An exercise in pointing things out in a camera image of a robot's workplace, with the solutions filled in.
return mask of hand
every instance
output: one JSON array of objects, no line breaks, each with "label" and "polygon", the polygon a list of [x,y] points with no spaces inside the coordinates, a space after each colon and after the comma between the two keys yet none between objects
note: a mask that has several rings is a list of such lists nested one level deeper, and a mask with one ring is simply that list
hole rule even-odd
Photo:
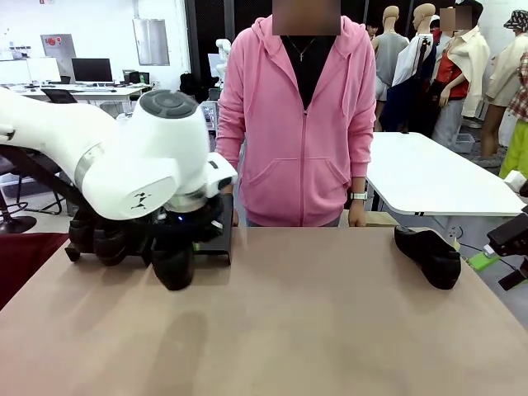
[{"label": "hand", "polygon": [[233,226],[238,227],[238,212],[233,208]]},{"label": "hand", "polygon": [[451,90],[448,87],[445,87],[442,93],[440,94],[440,107],[444,107],[447,102],[449,101],[449,96],[451,94]]},{"label": "hand", "polygon": [[365,202],[362,200],[353,200],[350,210],[348,211],[349,227],[365,227]]}]

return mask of beige tabletop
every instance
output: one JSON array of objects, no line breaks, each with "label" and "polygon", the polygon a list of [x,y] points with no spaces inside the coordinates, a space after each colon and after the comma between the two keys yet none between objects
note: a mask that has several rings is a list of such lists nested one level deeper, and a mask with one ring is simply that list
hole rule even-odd
[{"label": "beige tabletop", "polygon": [[522,326],[467,266],[432,288],[392,232],[237,229],[232,268],[181,293],[61,249],[0,313],[1,394],[526,395]]}]

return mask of person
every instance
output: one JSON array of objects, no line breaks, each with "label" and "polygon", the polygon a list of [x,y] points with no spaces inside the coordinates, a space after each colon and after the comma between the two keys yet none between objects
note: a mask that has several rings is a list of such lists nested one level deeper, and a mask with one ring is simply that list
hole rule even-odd
[{"label": "person", "polygon": [[521,87],[511,99],[508,110],[519,120],[499,174],[503,179],[511,171],[519,171],[528,178],[528,52],[521,57],[518,75]]},{"label": "person", "polygon": [[245,140],[248,226],[337,226],[349,187],[348,223],[365,226],[375,57],[365,27],[329,3],[274,2],[233,42],[217,152],[238,168]]},{"label": "person", "polygon": [[370,41],[372,41],[376,37],[376,33],[378,32],[379,27],[373,26],[373,25],[367,25],[366,31],[369,32],[369,38]]},{"label": "person", "polygon": [[435,45],[439,45],[442,31],[440,30],[440,17],[437,16],[437,14],[433,15],[431,18],[431,24],[429,25],[429,31],[432,34],[433,43]]}]

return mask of wristwatch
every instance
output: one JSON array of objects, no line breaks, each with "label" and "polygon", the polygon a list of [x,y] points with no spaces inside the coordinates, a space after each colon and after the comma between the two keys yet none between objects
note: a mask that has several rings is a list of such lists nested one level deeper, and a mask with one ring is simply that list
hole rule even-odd
[{"label": "wristwatch", "polygon": [[366,192],[363,192],[363,193],[355,193],[355,194],[351,194],[351,198],[352,200],[367,200],[367,194]]}]

